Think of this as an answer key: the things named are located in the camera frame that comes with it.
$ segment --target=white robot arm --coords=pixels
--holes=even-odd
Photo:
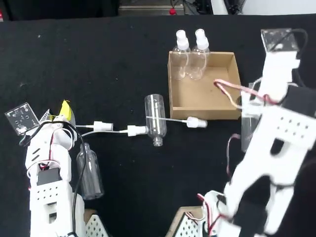
[[[305,31],[261,32],[266,60],[258,95],[261,98],[268,95],[278,103],[265,105],[258,98],[250,100],[249,94],[241,94],[242,115],[258,118],[259,122],[224,194],[210,191],[204,196],[204,218],[197,223],[203,226],[198,228],[203,230],[198,232],[199,237],[264,237],[276,233],[281,224],[298,172],[316,141],[316,91],[292,83],[292,70],[300,64],[293,32]],[[275,143],[282,143],[277,154],[272,153]],[[243,200],[246,191],[263,176],[270,178],[270,197],[266,205]],[[213,224],[205,228],[206,223]]]
[[[69,121],[58,116],[56,121]],[[30,142],[25,166],[30,178],[31,237],[85,236],[84,202],[77,195],[76,234],[73,230],[74,193],[70,150],[77,134],[62,123],[45,124]]]

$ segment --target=black fabric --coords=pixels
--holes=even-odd
[[[116,16],[119,0],[4,0],[10,20]]]
[[[242,84],[262,73],[265,54],[262,28],[304,28],[310,42],[300,66],[302,80],[316,87],[316,15],[177,16],[83,20],[42,20],[0,24],[0,111],[27,101],[38,116],[58,112],[71,102],[77,124],[113,122],[117,129],[144,125],[144,97],[160,93],[169,115],[167,56],[185,29],[204,28],[210,50],[236,54]],[[0,116],[0,232],[28,236],[29,181],[26,150],[5,116]],[[207,129],[168,123],[164,145],[144,135],[97,134],[86,137],[99,159],[105,195],[86,202],[98,210],[114,237],[164,236],[180,206],[200,205],[196,194],[222,191],[226,177],[226,144],[240,133],[238,121],[210,121]],[[73,180],[76,155],[71,151]],[[240,143],[231,144],[234,167],[242,159]],[[301,172],[295,195],[276,236],[314,232],[315,166]]]

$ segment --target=black cable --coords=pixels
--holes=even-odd
[[[186,0],[183,0],[183,9],[184,9],[184,11],[185,11],[184,4],[188,7],[188,9],[190,10],[190,12],[191,12],[193,15],[196,15],[196,13],[189,7],[189,3],[188,3]]]
[[[82,181],[85,165],[86,165],[86,151],[85,151],[85,148],[84,148],[84,142],[83,142],[82,136],[80,135],[80,133],[78,132],[76,127],[73,126],[72,124],[68,123],[68,122],[65,122],[65,121],[46,121],[46,122],[43,122],[28,139],[22,139],[20,141],[19,145],[23,146],[23,147],[28,146],[30,144],[31,140],[36,136],[36,134],[38,134],[38,132],[43,128],[43,126],[45,124],[48,124],[48,123],[61,123],[61,124],[64,124],[64,125],[67,125],[67,126],[71,127],[77,133],[77,135],[78,135],[78,137],[80,139],[81,146],[82,146],[83,166],[82,166],[81,173],[79,175],[79,179],[78,179],[77,184],[75,186],[73,208],[72,208],[73,232],[71,234],[73,234],[73,233],[76,233],[76,202],[77,202],[77,195],[78,195],[78,190],[79,190],[80,183]]]
[[[272,46],[272,48],[270,49],[270,51],[274,51],[275,48],[277,47],[277,45],[278,45],[279,43],[281,43],[281,42],[282,42],[283,40],[285,40],[290,34],[293,34],[293,33],[302,33],[302,34],[304,35],[304,44],[303,44],[302,48],[298,51],[298,53],[297,53],[297,55],[296,55],[296,58],[297,58],[297,59],[301,59],[302,54],[304,53],[304,51],[305,51],[305,49],[306,49],[306,47],[307,47],[307,43],[308,43],[308,34],[307,34],[307,32],[306,32],[304,29],[298,28],[298,29],[292,29],[292,30],[290,30],[287,34],[285,34],[285,36],[283,36],[282,38],[280,38],[280,39]],[[306,87],[306,85],[305,85],[305,83],[302,81],[302,79],[301,79],[301,77],[300,77],[300,75],[299,75],[297,69],[294,70],[294,73],[295,73],[295,76],[296,76],[295,78],[296,78],[297,82],[300,84],[300,86]]]
[[[298,84],[301,86],[301,87],[306,87],[306,85],[305,85],[305,83],[303,82],[303,80],[301,79],[301,76],[300,76],[300,74],[299,74],[299,72],[298,72],[298,69],[296,68],[296,69],[293,69],[293,72],[294,72],[294,75],[295,75],[295,77],[294,77],[294,81],[295,82],[298,82]]]
[[[172,8],[174,8],[176,6],[176,4],[180,1],[180,0],[176,0],[174,4],[172,4],[174,0],[170,0],[170,5]]]
[[[296,58],[301,59],[302,54],[304,53],[307,43],[308,43],[308,34],[306,30],[298,28],[298,29],[291,29],[288,33],[285,34],[282,38],[280,38],[270,49],[270,51],[274,51],[278,44],[280,44],[283,40],[285,40],[290,34],[293,33],[302,33],[304,35],[304,44],[302,48],[298,51]]]

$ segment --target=perforated metal plate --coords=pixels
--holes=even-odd
[[[85,225],[86,237],[109,237],[98,215],[92,215]]]
[[[40,124],[28,103],[24,103],[13,110],[6,112],[5,116],[18,135],[24,134]]]
[[[200,227],[199,225],[190,220],[185,213],[179,222],[179,225],[173,235],[173,237],[200,237]]]

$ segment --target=white plastic part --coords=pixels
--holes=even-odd
[[[197,47],[200,50],[206,50],[208,48],[208,39],[205,36],[205,32],[203,29],[198,29],[196,31],[197,37]]]
[[[31,237],[66,236],[72,232],[72,188],[61,180],[30,190]],[[76,233],[84,236],[84,203],[80,195],[76,202]]]
[[[93,131],[111,131],[113,130],[113,123],[94,121]]]
[[[180,50],[187,50],[189,48],[189,41],[184,30],[178,30],[177,36],[177,46]]]
[[[292,199],[292,185],[306,153],[315,143],[315,131],[315,118],[279,106],[265,107],[244,159],[236,167],[231,184],[225,186],[228,216],[236,213],[243,193],[261,176],[268,175],[273,183],[289,186],[282,192],[271,187],[265,233],[273,235]],[[273,156],[270,150],[275,139],[284,145],[280,153]]]
[[[187,127],[196,128],[196,127],[207,127],[207,121],[203,119],[198,119],[196,117],[187,118]]]
[[[128,125],[127,126],[127,135],[129,137],[147,134],[147,127],[146,126],[135,126],[135,125]]]
[[[98,215],[92,215],[85,226],[86,237],[109,237]]]
[[[63,116],[56,117],[64,121]],[[71,181],[71,158],[68,148],[73,143],[60,123],[45,124],[37,135],[31,140],[25,161],[30,173],[30,211],[31,211],[31,237],[67,236],[72,232],[72,205],[74,193],[69,185]],[[61,181],[37,185],[40,168],[37,165],[41,160],[51,160],[49,168],[59,167]],[[85,224],[83,220],[84,202],[77,195],[76,202],[76,233],[84,236]]]
[[[287,93],[288,83],[292,82],[292,70],[300,66],[296,59],[297,51],[269,52],[266,49],[266,59],[262,71],[259,95],[268,94],[271,99],[281,101]]]

